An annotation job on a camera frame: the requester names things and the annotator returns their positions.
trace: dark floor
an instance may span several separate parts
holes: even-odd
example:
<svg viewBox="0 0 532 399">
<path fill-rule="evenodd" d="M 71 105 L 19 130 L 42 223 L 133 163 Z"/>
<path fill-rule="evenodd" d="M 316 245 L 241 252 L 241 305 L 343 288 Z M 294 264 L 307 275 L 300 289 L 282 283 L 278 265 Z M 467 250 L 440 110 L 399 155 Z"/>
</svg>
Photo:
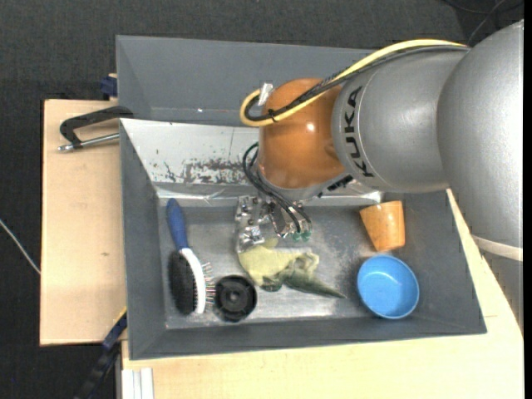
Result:
<svg viewBox="0 0 532 399">
<path fill-rule="evenodd" d="M 455 1 L 489 12 L 519 0 Z M 485 14 L 437 0 L 0 0 L 0 218 L 38 260 L 41 100 L 102 99 L 116 34 L 366 48 L 419 37 L 475 43 L 524 17 L 523 7 L 482 23 Z M 0 264 L 0 398 L 72 397 L 98 346 L 39 348 L 39 278 L 1 230 Z M 101 397 L 114 396 L 113 384 Z"/>
</svg>

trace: brush bristles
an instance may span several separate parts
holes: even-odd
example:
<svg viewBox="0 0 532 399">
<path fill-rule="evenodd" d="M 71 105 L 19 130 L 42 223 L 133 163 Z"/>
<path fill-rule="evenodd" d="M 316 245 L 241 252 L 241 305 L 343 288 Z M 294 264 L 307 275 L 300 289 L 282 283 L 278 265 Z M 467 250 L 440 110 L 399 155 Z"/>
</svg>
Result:
<svg viewBox="0 0 532 399">
<path fill-rule="evenodd" d="M 214 296 L 216 295 L 216 288 L 213 277 L 213 267 L 210 262 L 204 262 L 201 264 L 201 268 L 203 269 L 205 279 L 205 299 L 207 302 L 206 307 L 212 308 L 214 306 Z"/>
</svg>

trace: yellow cloth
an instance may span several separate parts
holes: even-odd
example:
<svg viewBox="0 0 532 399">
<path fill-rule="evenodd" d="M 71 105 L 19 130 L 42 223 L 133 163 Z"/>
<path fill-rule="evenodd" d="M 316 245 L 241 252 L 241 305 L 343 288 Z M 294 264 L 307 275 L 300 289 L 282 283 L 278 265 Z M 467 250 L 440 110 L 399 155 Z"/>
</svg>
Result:
<svg viewBox="0 0 532 399">
<path fill-rule="evenodd" d="M 255 245 L 239 254 L 240 264 L 259 287 L 264 284 L 264 278 L 275 278 L 297 258 L 307 258 L 305 253 L 298 250 L 279 251 L 275 249 L 277 243 L 276 238 L 266 239 L 264 244 Z M 313 254 L 314 264 L 318 265 L 318 259 Z"/>
</svg>

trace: gray bin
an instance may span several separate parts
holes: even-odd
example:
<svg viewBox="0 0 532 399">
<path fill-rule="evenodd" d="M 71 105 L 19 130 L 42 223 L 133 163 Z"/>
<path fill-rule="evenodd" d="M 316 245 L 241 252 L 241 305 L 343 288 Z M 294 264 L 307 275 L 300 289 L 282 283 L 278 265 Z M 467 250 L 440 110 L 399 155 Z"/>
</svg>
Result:
<svg viewBox="0 0 532 399">
<path fill-rule="evenodd" d="M 403 200 L 406 246 L 392 254 L 420 284 L 420 302 L 407 318 L 374 317 L 360 302 L 357 271 L 375 252 L 357 211 L 372 198 L 348 193 L 307 204 L 314 225 L 308 243 L 279 244 L 312 248 L 319 277 L 347 299 L 258 288 L 256 309 L 240 323 L 214 313 L 180 315 L 165 271 L 174 248 L 167 199 L 183 206 L 190 245 L 215 278 L 244 273 L 234 252 L 234 211 L 237 196 L 254 192 L 239 162 L 257 131 L 239 126 L 240 102 L 264 81 L 327 76 L 367 51 L 118 37 L 117 52 L 120 104 L 144 119 L 123 120 L 120 130 L 132 359 L 485 333 L 445 192 L 385 197 Z"/>
</svg>

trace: metal clamp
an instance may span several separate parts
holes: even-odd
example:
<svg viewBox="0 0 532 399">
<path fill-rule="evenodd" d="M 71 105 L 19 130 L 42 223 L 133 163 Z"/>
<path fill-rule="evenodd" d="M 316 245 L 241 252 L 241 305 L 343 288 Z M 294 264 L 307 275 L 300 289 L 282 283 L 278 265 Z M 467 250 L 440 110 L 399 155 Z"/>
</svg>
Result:
<svg viewBox="0 0 532 399">
<path fill-rule="evenodd" d="M 133 112 L 125 108 L 124 106 L 113 106 L 112 108 L 106 108 L 105 110 L 91 112 L 82 116 L 75 116 L 64 120 L 59 127 L 61 134 L 67 139 L 70 144 L 59 146 L 58 150 L 77 150 L 89 145 L 97 145 L 101 142 L 108 140 L 118 139 L 119 134 L 105 135 L 96 137 L 89 140 L 81 140 L 74 132 L 75 129 L 91 126 L 96 123 L 100 123 L 113 118 L 134 118 Z"/>
</svg>

